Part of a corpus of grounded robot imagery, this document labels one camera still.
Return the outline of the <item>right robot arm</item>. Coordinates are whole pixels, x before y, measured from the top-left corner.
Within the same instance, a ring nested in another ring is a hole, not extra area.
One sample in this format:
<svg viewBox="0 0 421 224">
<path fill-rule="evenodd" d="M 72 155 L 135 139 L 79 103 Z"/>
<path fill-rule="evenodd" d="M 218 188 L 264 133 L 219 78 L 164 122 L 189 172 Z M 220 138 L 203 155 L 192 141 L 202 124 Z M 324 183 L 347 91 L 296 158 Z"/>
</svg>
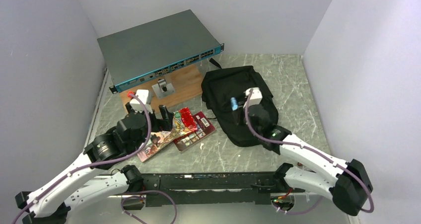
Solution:
<svg viewBox="0 0 421 224">
<path fill-rule="evenodd" d="M 327 154 L 304 142 L 291 131 L 269 123 L 269 114 L 261 105 L 263 95 L 257 88 L 244 93 L 245 123 L 251 134 L 281 155 L 294 159 L 309 170 L 284 164 L 277 170 L 274 187 L 310 191 L 331 200 L 342 212 L 357 216 L 374 212 L 373 186 L 362 162 L 346 161 Z"/>
</svg>

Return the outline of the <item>black student backpack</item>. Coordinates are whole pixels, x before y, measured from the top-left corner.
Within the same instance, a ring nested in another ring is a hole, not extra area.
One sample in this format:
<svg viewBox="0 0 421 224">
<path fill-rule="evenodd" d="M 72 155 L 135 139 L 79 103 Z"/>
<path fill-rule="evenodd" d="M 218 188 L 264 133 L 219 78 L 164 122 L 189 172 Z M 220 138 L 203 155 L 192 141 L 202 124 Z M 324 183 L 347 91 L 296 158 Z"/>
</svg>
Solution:
<svg viewBox="0 0 421 224">
<path fill-rule="evenodd" d="M 245 123 L 243 106 L 247 99 L 245 91 L 257 87 L 263 95 L 261 105 L 270 115 L 270 124 L 278 123 L 279 113 L 266 82 L 253 66 L 223 69 L 213 58 L 210 63 L 218 69 L 205 74 L 201 84 L 202 101 L 214 113 L 220 127 L 234 145 L 261 145 L 263 142 L 250 132 Z"/>
</svg>

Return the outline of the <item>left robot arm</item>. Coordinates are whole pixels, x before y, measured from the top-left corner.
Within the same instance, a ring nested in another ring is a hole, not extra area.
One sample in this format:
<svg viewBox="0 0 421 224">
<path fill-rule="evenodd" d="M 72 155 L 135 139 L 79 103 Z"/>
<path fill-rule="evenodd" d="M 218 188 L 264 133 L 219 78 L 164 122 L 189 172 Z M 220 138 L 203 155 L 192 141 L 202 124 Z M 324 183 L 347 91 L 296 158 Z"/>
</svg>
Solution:
<svg viewBox="0 0 421 224">
<path fill-rule="evenodd" d="M 15 196 L 24 224 L 64 224 L 77 209 L 121 193 L 144 190 L 143 177 L 134 165 L 100 183 L 86 182 L 137 155 L 150 141 L 153 132 L 171 131 L 174 114 L 161 105 L 161 118 L 154 111 L 139 111 L 129 103 L 128 114 L 107 132 L 88 144 L 76 160 L 36 191 L 22 191 Z"/>
</svg>

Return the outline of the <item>red snack packet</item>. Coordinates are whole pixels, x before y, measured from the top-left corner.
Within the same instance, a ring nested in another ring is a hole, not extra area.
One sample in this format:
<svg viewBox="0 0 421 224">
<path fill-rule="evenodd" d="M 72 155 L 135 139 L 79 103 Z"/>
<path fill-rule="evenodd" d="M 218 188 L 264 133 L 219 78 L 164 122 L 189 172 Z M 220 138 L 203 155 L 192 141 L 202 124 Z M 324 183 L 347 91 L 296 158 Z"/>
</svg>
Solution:
<svg viewBox="0 0 421 224">
<path fill-rule="evenodd" d="M 187 135 L 198 129 L 193 115 L 188 107 L 176 110 L 173 118 L 172 133 L 175 138 Z"/>
</svg>

